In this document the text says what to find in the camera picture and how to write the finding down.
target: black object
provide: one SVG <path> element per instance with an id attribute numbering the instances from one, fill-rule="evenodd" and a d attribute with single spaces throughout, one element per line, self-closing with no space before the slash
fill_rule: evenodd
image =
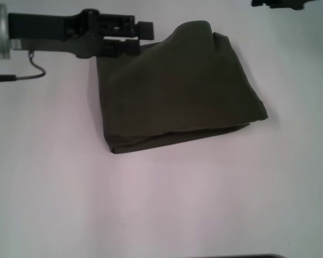
<path id="1" fill-rule="evenodd" d="M 220 257 L 207 257 L 207 258 L 285 258 L 279 255 L 241 255 L 241 256 L 220 256 Z"/>
<path id="2" fill-rule="evenodd" d="M 227 37 L 179 26 L 140 56 L 97 58 L 104 137 L 117 153 L 240 130 L 268 115 Z"/>
<path id="3" fill-rule="evenodd" d="M 261 6 L 263 4 L 270 8 L 292 8 L 294 10 L 304 9 L 304 4 L 315 0 L 252 0 L 252 6 Z"/>
<path id="4" fill-rule="evenodd" d="M 22 77 L 17 77 L 16 75 L 0 75 L 0 82 L 14 82 L 14 81 L 22 81 L 22 80 L 31 80 L 31 79 L 37 79 L 37 78 L 41 78 L 41 77 L 45 76 L 47 72 L 45 71 L 44 68 L 35 64 L 35 62 L 33 61 L 33 58 L 34 58 L 34 52 L 29 51 L 30 64 L 32 66 L 34 66 L 36 69 L 40 70 L 42 72 L 41 74 L 22 76 Z"/>
<path id="5" fill-rule="evenodd" d="M 79 58 L 125 53 L 140 54 L 139 40 L 153 40 L 153 23 L 138 22 L 134 16 L 103 15 L 85 9 L 70 17 L 8 14 L 9 37 L 19 39 L 18 50 L 70 52 Z M 104 37 L 138 40 L 107 40 Z"/>

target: black clamp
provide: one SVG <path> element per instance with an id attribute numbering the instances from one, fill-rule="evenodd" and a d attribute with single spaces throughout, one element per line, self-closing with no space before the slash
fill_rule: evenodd
<path id="1" fill-rule="evenodd" d="M 69 17 L 10 13 L 9 36 L 18 39 L 16 49 L 70 52 L 79 58 L 140 54 L 140 40 L 153 40 L 153 23 L 135 23 L 134 16 L 103 15 L 85 9 Z M 126 41 L 105 37 L 138 38 Z"/>

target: white table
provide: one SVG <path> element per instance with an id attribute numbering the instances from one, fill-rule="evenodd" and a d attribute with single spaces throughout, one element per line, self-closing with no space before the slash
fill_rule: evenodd
<path id="1" fill-rule="evenodd" d="M 0 258 L 323 257 L 323 0 L 6 0 L 155 23 L 156 41 L 207 20 L 229 37 L 270 118 L 228 135 L 113 155 L 95 59 L 37 53 L 45 78 L 0 84 Z M 36 71 L 27 53 L 0 73 Z"/>

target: folded fabric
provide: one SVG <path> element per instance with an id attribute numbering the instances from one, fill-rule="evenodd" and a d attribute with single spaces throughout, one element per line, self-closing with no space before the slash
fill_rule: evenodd
<path id="1" fill-rule="evenodd" d="M 97 58 L 104 137 L 127 153 L 230 133 L 267 119 L 227 37 L 179 26 L 140 56 Z"/>

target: black cable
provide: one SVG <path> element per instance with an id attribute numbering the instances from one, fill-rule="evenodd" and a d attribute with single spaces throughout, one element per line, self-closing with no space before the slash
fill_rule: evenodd
<path id="1" fill-rule="evenodd" d="M 21 77 L 17 77 L 16 75 L 0 75 L 0 82 L 31 80 L 31 79 L 37 79 L 45 76 L 47 74 L 46 70 L 41 66 L 38 66 L 37 64 L 35 64 L 35 62 L 33 61 L 33 58 L 34 58 L 34 51 L 29 51 L 30 64 L 34 66 L 36 69 L 40 70 L 42 72 L 41 74 L 31 75 L 31 76 L 21 76 Z"/>
<path id="2" fill-rule="evenodd" d="M 35 64 L 35 62 L 33 61 L 33 58 L 34 58 L 34 51 L 29 51 L 30 64 L 32 66 L 34 66 L 36 69 L 40 70 L 42 73 L 38 74 L 38 75 L 17 77 L 17 81 L 37 79 L 37 78 L 41 78 L 41 77 L 43 77 L 43 76 L 45 76 L 47 74 L 47 72 L 46 72 L 46 70 L 44 68 L 42 68 L 41 66 L 38 66 L 37 64 Z"/>

